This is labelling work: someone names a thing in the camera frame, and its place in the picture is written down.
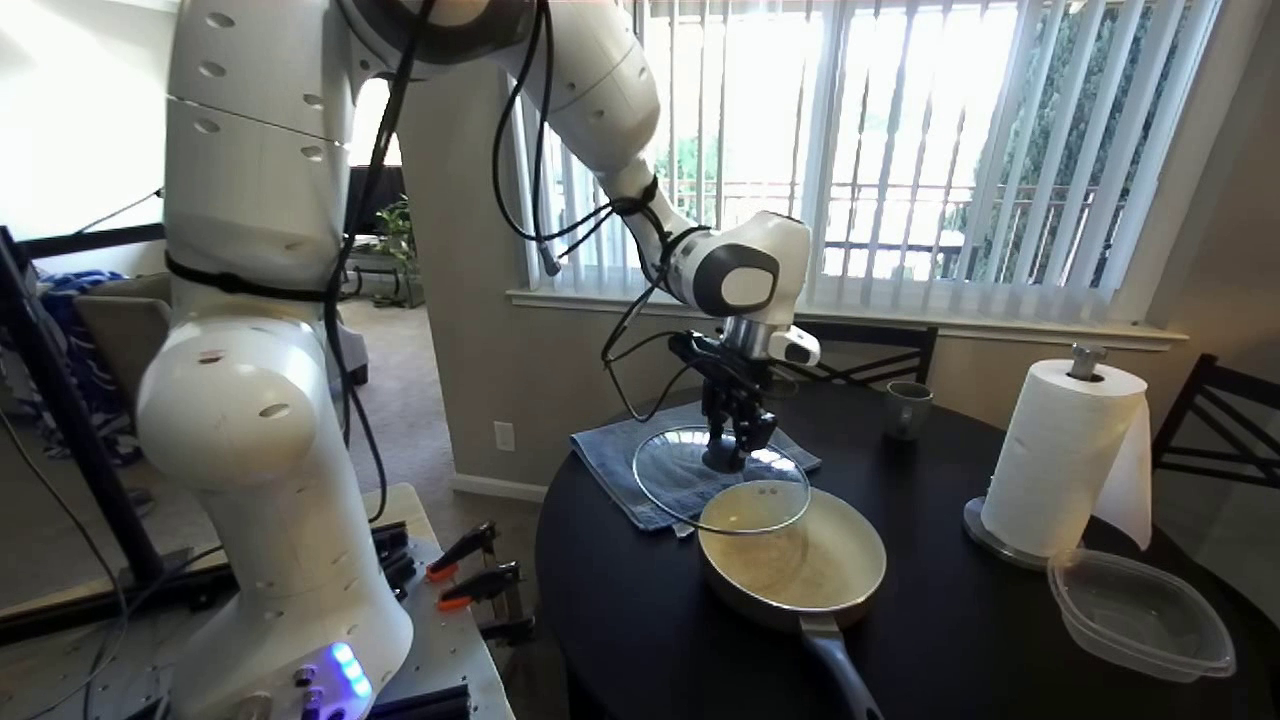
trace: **round table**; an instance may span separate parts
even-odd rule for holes
[[[1009,568],[965,537],[959,512],[987,488],[1000,428],[934,409],[922,434],[896,449],[878,441],[884,409],[868,387],[798,387],[772,409],[818,457],[815,488],[884,537],[888,578],[844,641],[888,720],[1276,717],[1280,630],[1160,532],[1139,558],[1216,605],[1235,641],[1230,681],[1167,685],[1079,651],[1042,571]],[[1098,528],[1086,545],[1137,556]],[[575,457],[540,512],[535,578],[575,717],[838,717],[837,685],[798,636],[734,616],[694,540],[637,532]]]

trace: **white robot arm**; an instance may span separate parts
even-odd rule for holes
[[[356,84],[392,70],[421,0],[184,0],[170,42],[162,227],[170,334],[139,387],[146,460],[207,507],[237,599],[184,646],[176,717],[362,717],[411,646],[343,457],[325,299],[339,261]],[[806,230],[760,213],[703,230],[638,148],[656,124],[642,50],[607,0],[436,0],[421,80],[487,55],[523,66],[551,16],[549,124],[625,213],[642,267],[724,321],[710,347],[815,359],[790,327]]]

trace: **floor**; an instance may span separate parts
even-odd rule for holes
[[[494,553],[518,562],[523,609],[532,609],[535,616],[535,502],[451,492],[451,450],[440,409],[428,311],[348,303],[343,317],[348,327],[359,331],[366,342],[366,383],[359,387],[359,399],[366,409],[377,449],[385,457],[385,474],[392,482],[415,488],[440,545],[476,528],[478,519],[490,519],[499,528]],[[359,482],[377,492],[377,460],[362,434],[351,434]],[[33,482],[33,473],[38,473],[82,519],[87,537],[105,545],[109,562],[125,562],[109,540],[105,519],[95,519],[90,496],[82,492],[77,465],[47,460],[38,441],[16,428],[16,434],[0,434],[0,609],[47,605],[80,585],[105,585],[105,571],[90,558],[87,545],[77,537],[73,519],[47,501],[47,492]],[[161,553],[210,545],[202,512],[178,488],[162,482],[146,465],[126,465],[118,474],[126,488],[152,496],[152,502],[145,507],[145,524]],[[490,657],[499,664],[516,717],[569,717],[562,664],[544,630],[535,630],[535,641],[518,646],[490,643]],[[4,677],[9,669],[0,664],[0,717],[9,717]],[[69,701],[47,717],[80,717],[80,707]]]

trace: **plastic container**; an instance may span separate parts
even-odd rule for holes
[[[1107,553],[1046,571],[1073,641],[1120,669],[1190,685],[1230,677],[1235,643],[1216,609],[1180,577]]]

